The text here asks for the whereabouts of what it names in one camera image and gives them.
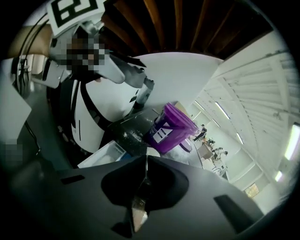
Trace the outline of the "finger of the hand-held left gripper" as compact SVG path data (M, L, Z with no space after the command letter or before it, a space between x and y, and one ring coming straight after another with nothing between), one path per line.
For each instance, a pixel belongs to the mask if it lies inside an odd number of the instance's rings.
M122 84L122 110L141 110L154 89L154 81L146 76L143 68L131 67Z

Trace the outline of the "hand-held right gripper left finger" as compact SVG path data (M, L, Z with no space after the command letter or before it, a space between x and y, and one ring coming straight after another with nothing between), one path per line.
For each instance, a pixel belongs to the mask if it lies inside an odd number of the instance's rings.
M9 170L9 190L26 220L56 240L146 240L146 222L132 223L132 201L146 157L56 171L44 159Z

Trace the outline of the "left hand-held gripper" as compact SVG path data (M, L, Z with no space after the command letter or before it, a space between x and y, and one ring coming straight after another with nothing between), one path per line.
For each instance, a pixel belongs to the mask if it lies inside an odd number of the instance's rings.
M100 77L116 84L125 81L118 63L143 68L140 59L111 51L100 38L105 0L51 0L46 5L52 40L49 57L77 80Z

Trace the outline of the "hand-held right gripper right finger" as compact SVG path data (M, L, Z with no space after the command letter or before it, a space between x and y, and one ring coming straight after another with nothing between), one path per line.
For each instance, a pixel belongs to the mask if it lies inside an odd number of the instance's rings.
M229 182L202 168L149 157L174 174L183 175L175 191L184 193L170 208L152 210L146 222L146 240L252 240L262 211Z

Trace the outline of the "purple bucket lid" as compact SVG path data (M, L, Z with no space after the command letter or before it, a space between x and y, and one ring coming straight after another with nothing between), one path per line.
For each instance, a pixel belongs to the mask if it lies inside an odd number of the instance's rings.
M190 153L193 149L189 139L185 139L180 143L180 147L187 153Z

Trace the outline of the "white detergent drawer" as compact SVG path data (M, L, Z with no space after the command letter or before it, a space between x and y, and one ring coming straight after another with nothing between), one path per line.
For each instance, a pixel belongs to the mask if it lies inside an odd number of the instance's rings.
M115 149L120 153L119 158L116 160L119 161L121 158L127 153L121 146L119 146L115 141L110 141L105 146L97 150L95 153L93 153L91 156L86 158L84 161L82 161L80 164L77 165L78 168L87 168L87 167L93 167L98 166L97 160L99 158L99 153L102 151L112 150Z

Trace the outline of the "purple powder tub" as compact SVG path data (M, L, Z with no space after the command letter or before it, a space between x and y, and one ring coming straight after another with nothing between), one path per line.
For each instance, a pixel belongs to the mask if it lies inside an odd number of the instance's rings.
M188 116L173 104L167 103L145 134L144 140L159 153L165 154L198 130Z

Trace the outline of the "white powder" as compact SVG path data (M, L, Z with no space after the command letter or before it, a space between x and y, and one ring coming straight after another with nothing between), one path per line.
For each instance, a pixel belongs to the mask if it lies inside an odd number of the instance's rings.
M98 165L109 164L115 162L120 156L120 153L115 149L102 151L99 153L99 158L97 160Z

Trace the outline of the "person's left forearm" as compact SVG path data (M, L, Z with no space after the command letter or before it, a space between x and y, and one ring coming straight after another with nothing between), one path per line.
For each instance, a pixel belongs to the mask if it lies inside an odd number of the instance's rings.
M32 27L33 26L25 26L19 30L7 50L7 56L5 57L5 59L14 58L19 55L21 46ZM34 39L28 55L37 54L48 57L52 35L53 32L51 26L49 24L46 24Z

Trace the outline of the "person's left hand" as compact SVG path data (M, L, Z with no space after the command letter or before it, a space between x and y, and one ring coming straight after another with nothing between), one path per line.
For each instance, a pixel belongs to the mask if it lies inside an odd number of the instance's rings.
M69 67L75 79L85 83L100 83L102 76L96 73L100 62L99 47L95 49L93 40L89 41L87 38L72 38Z

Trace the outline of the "wooden cabinet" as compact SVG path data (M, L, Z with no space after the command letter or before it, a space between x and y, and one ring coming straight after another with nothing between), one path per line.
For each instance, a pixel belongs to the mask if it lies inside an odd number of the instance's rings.
M199 154L201 162L213 156L213 152L206 144L203 144L201 147L199 147L197 149L197 153Z

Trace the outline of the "black white rounded machine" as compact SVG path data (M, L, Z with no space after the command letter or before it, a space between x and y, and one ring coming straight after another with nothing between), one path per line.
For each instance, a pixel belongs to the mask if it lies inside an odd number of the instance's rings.
M46 96L63 149L73 168L105 146L108 127L129 115L141 89L107 79L82 83L65 80Z

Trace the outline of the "window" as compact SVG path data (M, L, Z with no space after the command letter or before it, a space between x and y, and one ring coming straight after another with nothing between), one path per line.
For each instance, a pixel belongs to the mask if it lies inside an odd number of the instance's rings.
M259 194L259 189L257 185L253 183L251 186L247 187L244 192L249 198L254 198L257 194Z

